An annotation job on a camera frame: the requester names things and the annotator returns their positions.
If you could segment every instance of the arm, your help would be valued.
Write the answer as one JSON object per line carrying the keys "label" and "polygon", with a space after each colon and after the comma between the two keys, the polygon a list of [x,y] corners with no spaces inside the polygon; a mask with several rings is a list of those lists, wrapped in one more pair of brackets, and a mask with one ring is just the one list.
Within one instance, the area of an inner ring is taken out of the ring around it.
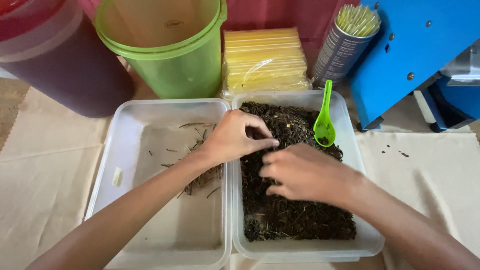
{"label": "arm", "polygon": [[[252,139],[247,131],[262,139]],[[197,176],[223,162],[278,144],[260,118],[229,110],[198,150],[100,210],[27,269],[101,270]]]}
{"label": "arm", "polygon": [[305,144],[270,153],[260,171],[282,183],[268,195],[342,207],[383,234],[417,270],[480,269],[480,259],[450,234],[360,172]]}

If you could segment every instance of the metal canister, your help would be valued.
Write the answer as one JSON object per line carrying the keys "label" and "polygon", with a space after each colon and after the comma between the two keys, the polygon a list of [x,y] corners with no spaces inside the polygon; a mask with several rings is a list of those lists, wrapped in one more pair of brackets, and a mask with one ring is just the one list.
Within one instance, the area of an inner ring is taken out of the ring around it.
{"label": "metal canister", "polygon": [[332,80],[333,86],[335,86],[345,78],[377,33],[378,30],[368,37],[355,37],[342,31],[335,20],[313,69],[313,76],[315,77],[313,86],[324,88],[327,80]]}

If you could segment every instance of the green plastic spoon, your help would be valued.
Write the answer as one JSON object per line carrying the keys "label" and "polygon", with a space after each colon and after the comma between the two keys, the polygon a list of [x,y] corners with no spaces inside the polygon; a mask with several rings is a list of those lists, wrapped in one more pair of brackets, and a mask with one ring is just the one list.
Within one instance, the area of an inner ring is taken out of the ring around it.
{"label": "green plastic spoon", "polygon": [[[315,140],[317,143],[323,147],[329,147],[335,142],[335,128],[333,128],[332,120],[330,119],[330,113],[328,108],[330,107],[330,95],[332,94],[332,81],[327,80],[325,82],[325,93],[324,93],[324,101],[322,103],[322,109],[320,110],[320,114],[315,121],[315,125],[313,126],[313,131],[315,132]],[[324,145],[320,143],[321,138],[327,138],[328,144]]]}

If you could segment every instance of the green bucket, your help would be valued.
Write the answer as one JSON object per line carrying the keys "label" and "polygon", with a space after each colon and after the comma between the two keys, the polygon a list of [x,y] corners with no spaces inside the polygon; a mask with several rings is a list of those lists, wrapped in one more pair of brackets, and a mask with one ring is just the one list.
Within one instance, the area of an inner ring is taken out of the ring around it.
{"label": "green bucket", "polygon": [[95,28],[159,98],[211,98],[221,84],[225,0],[103,0]]}

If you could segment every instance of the hand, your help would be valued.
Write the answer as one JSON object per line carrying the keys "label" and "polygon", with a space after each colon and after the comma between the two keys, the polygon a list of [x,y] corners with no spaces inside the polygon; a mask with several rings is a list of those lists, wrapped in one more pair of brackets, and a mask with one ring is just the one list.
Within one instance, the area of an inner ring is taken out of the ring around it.
{"label": "hand", "polygon": [[228,110],[199,150],[208,153],[215,164],[220,164],[279,145],[260,117]]}
{"label": "hand", "polygon": [[306,144],[289,146],[268,153],[261,177],[270,177],[282,185],[272,185],[267,195],[280,195],[292,200],[320,201],[344,207],[362,181],[360,172]]}

